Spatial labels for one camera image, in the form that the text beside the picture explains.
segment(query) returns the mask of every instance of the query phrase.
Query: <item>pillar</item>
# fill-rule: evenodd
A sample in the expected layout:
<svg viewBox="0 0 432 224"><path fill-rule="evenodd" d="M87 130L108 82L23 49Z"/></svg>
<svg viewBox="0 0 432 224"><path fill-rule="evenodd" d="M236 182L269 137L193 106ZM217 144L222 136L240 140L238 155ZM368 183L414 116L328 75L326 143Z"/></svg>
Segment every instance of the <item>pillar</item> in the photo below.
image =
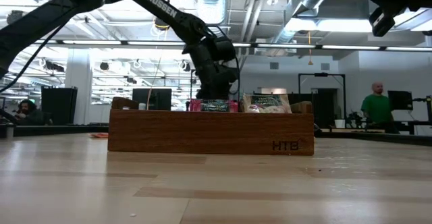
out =
<svg viewBox="0 0 432 224"><path fill-rule="evenodd" d="M90 49L69 49L65 87L78 89L74 124L90 123L93 66Z"/></svg>

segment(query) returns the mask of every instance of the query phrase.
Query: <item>metal frame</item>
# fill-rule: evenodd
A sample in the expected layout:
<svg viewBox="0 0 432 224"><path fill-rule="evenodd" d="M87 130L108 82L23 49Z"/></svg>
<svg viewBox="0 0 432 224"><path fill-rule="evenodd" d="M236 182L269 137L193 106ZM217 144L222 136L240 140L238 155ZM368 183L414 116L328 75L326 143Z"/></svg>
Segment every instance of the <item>metal frame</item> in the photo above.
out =
<svg viewBox="0 0 432 224"><path fill-rule="evenodd" d="M301 97L302 93L302 85L301 85L301 77L302 76L314 76L314 77L329 77L329 76L340 76L342 77L342 88L344 91L344 119L345 119L345 127L346 127L346 85L345 85L345 74L327 74L327 73L300 73L298 74L298 95Z"/></svg>

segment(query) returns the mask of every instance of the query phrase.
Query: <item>wooden box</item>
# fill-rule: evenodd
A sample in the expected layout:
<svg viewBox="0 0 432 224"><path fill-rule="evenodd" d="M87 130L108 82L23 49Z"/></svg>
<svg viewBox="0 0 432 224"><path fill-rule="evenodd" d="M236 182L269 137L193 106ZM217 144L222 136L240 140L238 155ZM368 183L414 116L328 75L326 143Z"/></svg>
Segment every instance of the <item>wooden box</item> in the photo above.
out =
<svg viewBox="0 0 432 224"><path fill-rule="evenodd" d="M310 156L313 115L112 109L108 150Z"/></svg>

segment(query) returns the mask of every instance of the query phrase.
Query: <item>ceiling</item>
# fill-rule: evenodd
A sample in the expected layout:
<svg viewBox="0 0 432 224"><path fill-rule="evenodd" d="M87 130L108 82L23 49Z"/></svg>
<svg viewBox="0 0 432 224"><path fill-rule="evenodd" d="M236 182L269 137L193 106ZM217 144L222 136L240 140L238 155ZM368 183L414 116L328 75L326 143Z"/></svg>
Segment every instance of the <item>ceiling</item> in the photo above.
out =
<svg viewBox="0 0 432 224"><path fill-rule="evenodd" d="M26 13L36 9L48 0L0 0L0 28L7 25L7 18L11 11L24 11ZM260 0L170 0L170 3L178 9L199 16L210 24L218 24L233 41L240 41L242 29L249 4L253 4L251 17L258 14L257 21L251 24L249 19L247 32L250 33L250 40L247 36L243 39L246 42L253 42L257 39L272 39L288 22L286 9L289 0L277 0L275 5L269 5L263 0L263 5L258 9ZM336 17L338 19L366 19L373 10L373 4L367 0L325 0L319 8L318 19ZM135 2L126 0L118 3L104 5L99 9L88 13L76 15L70 22L60 30L54 37L59 40L179 40L172 30L160 31L154 27L154 15L137 5ZM417 45L424 41L421 32L409 30L393 31L383 38L375 38L369 32L330 32L313 30L310 33L298 31L293 39L297 43L331 44L331 45ZM25 49L10 67L11 72L18 72L26 60L35 52L36 47ZM188 55L182 55L180 50L155 50L155 49L119 49L101 48L91 49L92 60L94 60L95 75L119 75L116 71L101 70L102 62L116 63L113 67L125 68L122 73L141 76L177 76L188 77L190 72L185 72L183 62L190 62ZM314 51L314 55L332 56L339 59L346 55L341 51ZM308 50L297 50L289 56L299 58L309 55ZM27 74L51 74L52 72L43 69L44 61L56 63L67 69L68 48L46 47L44 48L26 71ZM50 84L59 86L64 83L64 76L57 77L23 77L22 85ZM118 85L118 86L181 86L187 85L189 80L158 80L142 79L137 84L130 84L123 78L101 78L93 81L94 86Z"/></svg>

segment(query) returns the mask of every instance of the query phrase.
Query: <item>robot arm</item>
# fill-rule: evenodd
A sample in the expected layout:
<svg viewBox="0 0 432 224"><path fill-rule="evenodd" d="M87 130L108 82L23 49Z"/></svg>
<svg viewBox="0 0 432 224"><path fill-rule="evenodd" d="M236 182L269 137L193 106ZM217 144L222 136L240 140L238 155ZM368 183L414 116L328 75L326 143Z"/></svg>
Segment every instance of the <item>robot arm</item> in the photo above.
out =
<svg viewBox="0 0 432 224"><path fill-rule="evenodd" d="M0 78L20 51L42 38L75 15L92 11L104 4L121 0L51 0L18 21L0 30ZM198 98L227 99L237 71L220 65L230 61L236 52L226 37L217 37L198 17L184 13L165 0L133 0L163 20L182 39L201 81Z"/></svg>

